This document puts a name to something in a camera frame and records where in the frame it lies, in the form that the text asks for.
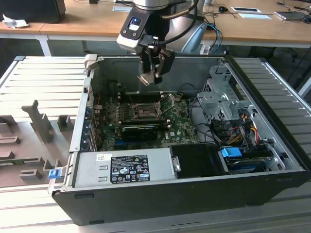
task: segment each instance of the desk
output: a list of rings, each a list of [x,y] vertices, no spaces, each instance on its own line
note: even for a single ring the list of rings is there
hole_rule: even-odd
[[[255,7],[263,13],[286,11],[276,5],[276,0],[218,0],[231,12],[230,6]],[[66,15],[59,24],[31,23],[29,28],[8,29],[0,26],[0,37],[39,40],[44,55],[51,56],[48,40],[116,41],[127,12],[113,12],[112,3],[65,0]],[[307,3],[286,1],[290,7],[306,7]],[[206,7],[207,11],[218,11],[218,5]],[[272,20],[243,19],[235,14],[218,14],[216,25],[223,33],[223,45],[268,46],[308,48],[311,45],[311,25],[303,22],[282,22],[276,15]],[[208,45],[215,40],[215,33],[207,31],[203,43]]]
[[[274,11],[287,11],[284,6],[276,5],[276,0],[217,0],[223,3],[231,13],[236,13],[233,7],[258,8],[262,14],[273,14]],[[307,3],[285,1],[294,11],[294,6],[307,7]],[[218,12],[219,5],[205,7],[206,12]],[[219,13],[215,18],[217,28],[223,33],[223,44],[248,45],[268,47],[308,48],[311,45],[311,25],[304,22],[283,21],[277,15],[268,15],[269,19],[242,18],[238,14]],[[211,39],[208,33],[204,39]]]

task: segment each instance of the green circuit board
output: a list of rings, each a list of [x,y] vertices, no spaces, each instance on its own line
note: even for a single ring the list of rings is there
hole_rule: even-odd
[[[198,137],[194,132],[194,127],[188,118],[188,104],[186,100],[176,98],[174,107],[163,113],[163,118],[170,119],[171,127],[167,130],[157,131],[156,140],[138,141],[138,142],[123,142],[120,133],[120,125],[116,120],[115,114],[117,109],[123,107],[128,108],[130,104],[120,104],[117,100],[107,101],[104,103],[106,110],[106,124],[100,126],[102,135],[102,151],[113,150],[140,150],[153,148],[167,148],[176,144],[192,144],[199,143]],[[172,106],[172,101],[167,98],[161,102],[161,110],[164,112]]]

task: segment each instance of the computer mouse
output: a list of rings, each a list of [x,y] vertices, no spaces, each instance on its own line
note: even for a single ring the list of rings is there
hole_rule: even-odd
[[[226,12],[227,10],[228,10],[228,8],[226,8],[226,7],[224,7],[224,6],[220,6],[219,9],[218,9],[218,11],[219,11],[220,13]]]

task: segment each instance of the blue wire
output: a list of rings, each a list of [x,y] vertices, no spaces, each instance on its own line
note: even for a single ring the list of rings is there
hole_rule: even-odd
[[[220,46],[220,34],[219,34],[219,31],[211,24],[208,24],[208,26],[210,26],[212,29],[215,30],[215,32],[217,33],[217,36],[218,36],[218,46],[217,46],[217,49],[215,50],[215,53],[217,53],[218,49],[219,49],[219,46]]]

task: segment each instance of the white cloth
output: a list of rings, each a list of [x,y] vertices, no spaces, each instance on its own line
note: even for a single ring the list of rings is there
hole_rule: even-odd
[[[27,24],[27,22],[23,19],[20,20],[15,20],[15,19],[11,19],[6,17],[5,15],[3,15],[3,19],[2,23],[4,23],[8,28],[22,28],[22,27],[28,27],[29,24]]]

